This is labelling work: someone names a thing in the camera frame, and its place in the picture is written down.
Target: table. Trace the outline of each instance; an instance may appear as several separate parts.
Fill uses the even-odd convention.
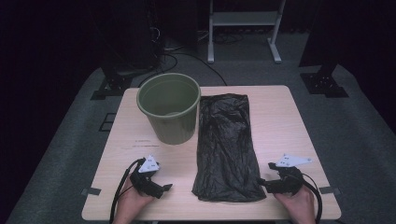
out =
[[[173,184],[159,200],[149,204],[137,217],[140,220],[276,220],[288,219],[282,205],[267,194],[255,203],[201,202],[191,193],[197,173],[196,148],[198,125],[194,136],[178,146],[160,142],[146,116],[136,105],[138,89],[128,89],[108,137],[102,159],[92,182],[99,195],[88,195],[82,211],[87,220],[108,220],[114,193],[125,169],[135,160],[152,154],[161,165],[152,180]],[[329,182],[306,131],[300,113],[285,86],[202,87],[202,95],[223,93],[247,94],[253,146],[264,179],[279,179],[268,162],[278,161],[284,153],[309,157],[312,163],[298,168],[310,175],[319,188]],[[337,219],[341,211],[332,193],[322,194],[322,219]]]
[[[210,0],[209,9],[209,41],[207,45],[207,61],[215,62],[215,51],[213,46],[213,28],[215,26],[264,26],[273,25],[274,31],[270,38],[267,38],[268,45],[274,57],[275,63],[282,63],[276,47],[276,36],[282,20],[283,9],[286,0],[281,0],[277,11],[261,12],[214,12],[213,0]]]

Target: black tape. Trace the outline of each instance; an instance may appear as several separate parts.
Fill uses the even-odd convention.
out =
[[[333,193],[334,195],[341,194],[340,189],[333,189],[332,187],[319,188],[321,194]]]
[[[100,194],[101,191],[102,191],[101,189],[95,189],[95,188],[83,189],[81,195],[88,196],[89,194],[92,194],[97,196]]]
[[[99,132],[110,132],[113,127],[115,117],[116,113],[107,113],[99,128]]]

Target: black cloth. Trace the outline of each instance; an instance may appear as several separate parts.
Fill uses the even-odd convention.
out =
[[[199,200],[245,203],[265,198],[251,140],[246,95],[203,96],[192,193]]]

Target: gray carpet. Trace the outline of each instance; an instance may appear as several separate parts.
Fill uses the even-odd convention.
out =
[[[318,67],[299,68],[307,34],[279,34],[282,64],[274,64],[262,35],[244,35],[232,45],[215,45],[211,65],[227,85],[286,85],[325,173],[334,189],[345,223],[396,223],[396,137],[361,92],[356,79],[342,66],[333,72],[348,98],[310,95],[300,78]],[[185,52],[206,61],[206,44]],[[201,86],[223,86],[222,79],[201,61],[173,54],[177,66],[169,72],[193,77]],[[175,60],[162,57],[162,70]],[[146,74],[133,79],[137,87]],[[108,137],[99,128],[107,113],[116,113],[120,96],[91,101],[104,75],[94,71],[76,96],[58,132],[37,167],[8,223],[106,223],[84,221],[81,211]]]

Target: wooden tabletop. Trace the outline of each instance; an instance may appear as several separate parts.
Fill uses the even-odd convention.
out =
[[[161,169],[152,181],[173,184],[161,199],[149,204],[137,217],[140,220],[276,220],[288,214],[272,194],[255,203],[210,203],[199,201],[191,193],[197,174],[195,134],[184,144],[170,146],[160,142],[146,116],[136,105],[138,89],[124,93],[108,137],[92,188],[99,195],[88,195],[82,211],[86,220],[109,220],[111,203],[125,169],[135,160],[152,154]],[[264,179],[279,179],[268,162],[277,162],[285,153],[309,157],[313,162],[298,166],[310,175],[319,188],[329,187],[318,155],[306,131],[300,113],[285,86],[201,87],[202,95],[246,94],[250,106],[253,146]],[[332,193],[322,194],[322,219],[337,219],[341,211]]]

